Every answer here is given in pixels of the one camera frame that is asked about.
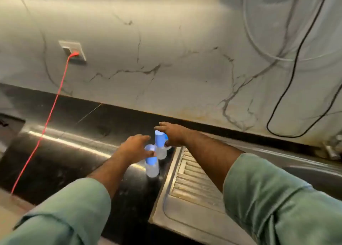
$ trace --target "countertop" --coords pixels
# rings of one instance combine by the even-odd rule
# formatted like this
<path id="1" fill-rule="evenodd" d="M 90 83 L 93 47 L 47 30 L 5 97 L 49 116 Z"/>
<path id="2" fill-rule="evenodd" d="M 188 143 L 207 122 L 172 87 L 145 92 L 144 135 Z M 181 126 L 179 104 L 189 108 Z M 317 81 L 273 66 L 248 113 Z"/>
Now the countertop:
<path id="1" fill-rule="evenodd" d="M 37 143 L 55 95 L 5 84 L 0 84 L 0 92 L 0 111 L 25 121 L 0 160 L 0 187 L 10 192 Z M 0 119 L 10 121 L 5 115 Z M 28 164 L 15 195 L 34 205 L 41 203 L 75 179 L 91 173 L 129 136 L 153 135 L 153 127 L 160 121 L 182 124 L 223 137 L 267 143 L 268 146 L 290 151 L 311 152 L 305 145 L 60 96 L 45 134 L 47 137 Z M 11 122 L 7 127 L 18 128 Z M 173 149 L 170 149 L 167 158 L 160 163 L 160 175 L 155 179 L 146 176 L 143 163 L 129 167 L 113 198 L 103 237 L 119 244 L 135 244 L 137 237 L 145 244 L 198 244 L 148 223 L 172 153 Z"/>

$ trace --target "hand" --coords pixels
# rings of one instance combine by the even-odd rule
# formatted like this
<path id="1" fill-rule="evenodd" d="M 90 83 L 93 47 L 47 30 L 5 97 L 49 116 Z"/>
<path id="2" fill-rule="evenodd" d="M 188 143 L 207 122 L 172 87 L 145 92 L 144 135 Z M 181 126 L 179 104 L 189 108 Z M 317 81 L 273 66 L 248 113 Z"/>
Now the hand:
<path id="1" fill-rule="evenodd" d="M 121 157 L 128 165 L 137 163 L 148 157 L 155 157 L 154 151 L 145 151 L 145 145 L 151 136 L 137 134 L 129 137 L 120 145 L 113 157 Z"/>
<path id="2" fill-rule="evenodd" d="M 185 146 L 186 137 L 193 132 L 193 130 L 185 128 L 184 126 L 169 122 L 160 122 L 159 125 L 154 127 L 154 129 L 167 134 L 169 140 L 165 142 L 166 146 Z"/>

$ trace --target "wall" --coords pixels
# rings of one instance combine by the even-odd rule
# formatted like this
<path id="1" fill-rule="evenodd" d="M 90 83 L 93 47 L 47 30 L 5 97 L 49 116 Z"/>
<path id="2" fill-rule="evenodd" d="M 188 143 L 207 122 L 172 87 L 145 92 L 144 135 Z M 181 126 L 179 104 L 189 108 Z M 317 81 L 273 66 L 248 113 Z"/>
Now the wall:
<path id="1" fill-rule="evenodd" d="M 256 42 L 293 59 L 319 1 L 247 0 Z M 241 6 L 242 0 L 0 0 L 0 82 L 55 93 L 66 61 L 58 40 L 79 41 L 87 65 L 70 65 L 64 95 L 271 136 L 266 122 L 292 62 L 255 49 Z M 341 13 L 341 0 L 327 0 L 301 59 L 342 47 Z M 341 56 L 299 63 L 270 125 L 274 132 L 299 134 L 327 108 L 342 80 Z M 309 133 L 290 140 L 319 146 L 340 130 L 341 100 L 342 94 Z M 0 112 L 14 113 L 10 101 Z"/>

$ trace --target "white hose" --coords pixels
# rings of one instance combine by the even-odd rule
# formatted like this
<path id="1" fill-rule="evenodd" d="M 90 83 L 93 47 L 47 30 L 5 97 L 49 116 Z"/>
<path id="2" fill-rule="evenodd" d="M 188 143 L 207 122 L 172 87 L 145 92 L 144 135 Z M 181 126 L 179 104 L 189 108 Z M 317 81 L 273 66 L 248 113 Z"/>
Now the white hose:
<path id="1" fill-rule="evenodd" d="M 253 36 L 252 36 L 251 30 L 250 30 L 250 27 L 249 27 L 249 24 L 248 24 L 248 19 L 247 19 L 247 0 L 242 0 L 242 14 L 243 14 L 243 22 L 244 22 L 244 24 L 245 24 L 245 29 L 246 29 L 247 35 L 248 35 L 250 41 L 252 42 L 252 44 L 254 45 L 254 47 L 255 47 L 259 52 L 261 52 L 263 55 L 265 55 L 265 56 L 267 56 L 267 57 L 269 57 L 269 58 L 275 59 L 275 60 L 279 60 L 279 61 L 294 61 L 294 59 L 280 58 L 280 57 L 277 57 L 277 56 L 274 56 L 274 55 L 268 53 L 266 50 L 264 50 L 264 49 L 255 41 L 255 39 L 254 39 Z M 340 48 L 340 49 L 338 49 L 338 50 L 335 50 L 335 51 L 332 51 L 332 52 L 329 52 L 329 53 L 324 53 L 324 54 L 319 55 L 319 56 L 317 56 L 317 57 L 311 57 L 311 58 L 306 58 L 306 59 L 298 59 L 298 61 L 315 60 L 315 59 L 318 59 L 318 58 L 322 58 L 322 57 L 326 57 L 326 56 L 335 54 L 335 53 L 340 52 L 340 51 L 342 51 L 342 48 Z"/>

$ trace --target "wall socket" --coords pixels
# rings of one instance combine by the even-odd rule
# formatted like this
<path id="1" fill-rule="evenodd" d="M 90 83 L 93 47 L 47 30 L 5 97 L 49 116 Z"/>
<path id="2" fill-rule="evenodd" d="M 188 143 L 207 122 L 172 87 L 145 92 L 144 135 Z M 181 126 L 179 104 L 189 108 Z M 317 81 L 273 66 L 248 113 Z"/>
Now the wall socket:
<path id="1" fill-rule="evenodd" d="M 77 43 L 74 41 L 62 41 L 62 40 L 59 40 L 58 43 L 63 48 L 66 55 L 68 56 L 74 51 L 78 51 L 80 53 L 79 56 L 72 57 L 72 59 L 86 61 L 86 58 L 85 58 L 85 55 L 84 55 L 84 52 L 82 50 L 82 46 L 80 43 Z"/>

